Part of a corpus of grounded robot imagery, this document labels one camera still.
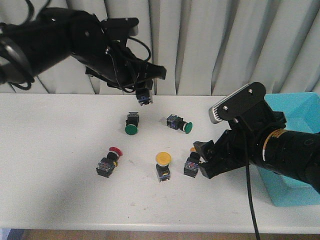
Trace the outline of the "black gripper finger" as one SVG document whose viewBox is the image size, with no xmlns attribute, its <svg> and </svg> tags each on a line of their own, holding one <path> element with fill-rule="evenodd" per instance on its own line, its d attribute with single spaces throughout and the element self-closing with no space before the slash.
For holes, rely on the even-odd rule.
<svg viewBox="0 0 320 240">
<path fill-rule="evenodd" d="M 137 60 L 137 80 L 166 79 L 167 70 L 164 66 L 156 65 L 145 60 Z"/>
<path fill-rule="evenodd" d="M 193 146 L 196 152 L 204 159 L 211 160 L 217 156 L 217 151 L 215 149 L 215 143 L 213 140 L 208 142 L 195 141 Z"/>
<path fill-rule="evenodd" d="M 144 89 L 151 91 L 153 88 L 153 85 L 154 85 L 153 78 L 140 79 L 136 83 L 136 91 L 142 91 Z"/>
<path fill-rule="evenodd" d="M 238 169 L 240 164 L 230 159 L 218 159 L 199 164 L 199 169 L 202 175 L 211 179 L 217 175 Z"/>
</svg>

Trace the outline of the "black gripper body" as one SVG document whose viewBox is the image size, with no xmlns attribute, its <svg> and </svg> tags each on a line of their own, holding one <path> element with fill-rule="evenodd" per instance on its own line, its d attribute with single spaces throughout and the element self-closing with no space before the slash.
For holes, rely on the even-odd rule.
<svg viewBox="0 0 320 240">
<path fill-rule="evenodd" d="M 71 26 L 72 56 L 83 63 L 90 74 L 118 89 L 132 89 L 133 64 L 129 64 L 128 38 L 113 39 L 106 21 L 83 20 Z"/>
<path fill-rule="evenodd" d="M 232 120 L 226 120 L 230 130 L 225 130 L 214 144 L 217 152 L 212 160 L 230 159 L 244 167 L 255 163 L 262 137 L 267 130 L 285 128 L 287 122 L 282 111 L 273 111 L 265 100 Z"/>
</svg>

